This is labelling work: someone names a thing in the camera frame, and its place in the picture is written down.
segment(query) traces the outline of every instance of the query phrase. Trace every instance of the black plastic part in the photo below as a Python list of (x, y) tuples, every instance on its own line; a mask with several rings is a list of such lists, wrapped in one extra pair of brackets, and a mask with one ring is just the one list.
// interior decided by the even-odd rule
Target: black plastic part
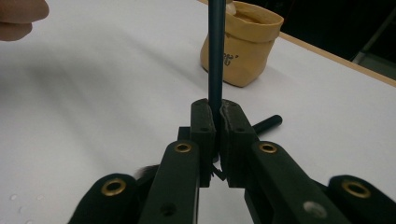
[[(111, 195), (116, 189), (123, 190)], [(136, 181), (129, 175), (113, 174), (99, 179), (82, 198), (69, 224), (136, 223), (140, 212), (137, 189)]]
[(191, 104), (191, 135), (190, 140), (200, 148), (200, 187), (208, 188), (212, 176), (213, 158), (218, 154), (216, 144), (216, 128), (212, 112), (206, 99)]
[(199, 148), (176, 141), (166, 148), (138, 223), (196, 223), (198, 192)]
[(259, 138), (237, 103), (223, 100), (221, 115), (221, 169), (230, 188), (244, 188), (248, 172), (246, 155), (249, 146)]
[(396, 203), (365, 180), (351, 175), (335, 176), (327, 193), (353, 223), (396, 223)]
[(281, 146), (256, 142), (247, 158), (274, 208), (273, 223), (350, 223)]

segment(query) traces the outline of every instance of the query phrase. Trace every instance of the brass grommet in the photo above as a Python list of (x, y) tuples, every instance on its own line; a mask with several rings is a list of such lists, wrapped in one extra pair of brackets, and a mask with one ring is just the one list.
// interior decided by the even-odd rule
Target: brass grommet
[(261, 151), (266, 152), (266, 153), (276, 153), (277, 152), (277, 147), (275, 147), (272, 144), (268, 144), (268, 143), (260, 144), (259, 148)]
[(191, 145), (186, 143), (178, 144), (177, 146), (175, 146), (175, 151), (182, 153), (189, 152), (191, 151)]
[(106, 196), (115, 196), (122, 193), (126, 188), (126, 183), (120, 178), (107, 180), (102, 186), (102, 193)]
[(357, 181), (345, 180), (342, 183), (343, 189), (358, 198), (370, 198), (371, 191), (364, 187), (364, 185)]

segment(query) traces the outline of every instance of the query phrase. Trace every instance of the clamp jaw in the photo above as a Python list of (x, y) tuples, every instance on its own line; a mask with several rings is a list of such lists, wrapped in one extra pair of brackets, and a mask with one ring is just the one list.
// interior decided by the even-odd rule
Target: clamp jaw
[[(213, 174), (245, 189), (254, 223), (396, 223), (396, 203), (365, 180), (340, 175), (325, 187), (309, 178), (280, 145), (258, 132), (282, 122), (274, 116), (251, 126), (242, 108), (222, 100), (216, 130), (206, 99), (191, 105), (191, 126), (180, 127), (159, 166), (137, 180), (113, 174), (98, 180), (69, 223), (197, 223), (199, 188)], [(222, 172), (215, 168), (218, 159)]]

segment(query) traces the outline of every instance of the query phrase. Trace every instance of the screw hole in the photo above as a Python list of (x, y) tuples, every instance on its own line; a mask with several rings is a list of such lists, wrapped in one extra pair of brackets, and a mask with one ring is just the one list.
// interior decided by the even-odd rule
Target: screw hole
[(126, 183), (120, 178), (114, 178), (107, 180), (107, 182), (102, 186), (102, 194), (106, 196), (115, 196), (122, 193), (126, 188)]
[(320, 219), (327, 217), (326, 209), (319, 203), (305, 202), (303, 204), (303, 208), (305, 212), (311, 215), (312, 217), (320, 218)]
[(179, 144), (176, 146), (175, 150), (177, 152), (189, 152), (191, 150), (191, 146), (189, 144)]
[(275, 146), (273, 146), (271, 144), (266, 144), (266, 143), (261, 144), (260, 149), (266, 153), (276, 153), (277, 152), (277, 148)]
[(342, 183), (342, 187), (346, 192), (358, 198), (366, 199), (371, 196), (371, 191), (364, 187), (362, 183), (357, 181), (345, 180)]

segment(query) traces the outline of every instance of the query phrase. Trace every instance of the metal rod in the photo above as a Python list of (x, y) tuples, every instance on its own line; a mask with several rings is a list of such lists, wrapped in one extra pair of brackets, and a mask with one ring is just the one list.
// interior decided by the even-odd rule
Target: metal rod
[(253, 125), (253, 129), (256, 132), (256, 134), (259, 135), (280, 125), (282, 121), (283, 121), (282, 117), (280, 117), (279, 115), (273, 115), (271, 118), (265, 119), (262, 122)]
[(219, 130), (223, 81), (225, 0), (209, 0), (209, 106)]

